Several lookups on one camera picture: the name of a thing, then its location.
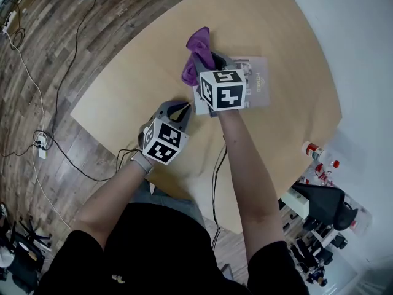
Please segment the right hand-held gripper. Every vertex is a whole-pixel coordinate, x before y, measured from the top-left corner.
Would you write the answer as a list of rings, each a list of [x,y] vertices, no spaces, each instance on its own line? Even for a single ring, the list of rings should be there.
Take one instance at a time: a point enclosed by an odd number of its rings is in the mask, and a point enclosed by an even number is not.
[[[218,51],[211,51],[214,68],[207,71],[197,53],[191,57],[199,80],[199,92],[195,91],[195,112],[197,115],[209,111],[243,109],[246,96],[246,78],[243,70],[236,69],[234,61]]]

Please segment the person's left hand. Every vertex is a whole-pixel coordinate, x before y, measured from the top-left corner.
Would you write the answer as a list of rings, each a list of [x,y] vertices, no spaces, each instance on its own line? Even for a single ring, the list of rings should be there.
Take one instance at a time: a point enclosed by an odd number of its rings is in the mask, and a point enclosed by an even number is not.
[[[147,125],[147,124],[142,125],[140,127],[139,133],[138,133],[138,146],[141,150],[143,150],[143,148],[144,148],[143,145],[144,145],[144,135],[145,135],[144,130],[145,129],[149,129],[149,125]]]

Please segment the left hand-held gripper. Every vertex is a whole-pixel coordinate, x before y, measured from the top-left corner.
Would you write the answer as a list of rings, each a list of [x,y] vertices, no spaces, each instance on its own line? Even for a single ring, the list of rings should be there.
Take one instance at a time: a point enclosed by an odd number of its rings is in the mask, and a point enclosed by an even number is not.
[[[160,105],[144,130],[142,154],[168,165],[189,140],[186,128],[192,115],[188,101],[171,100]]]

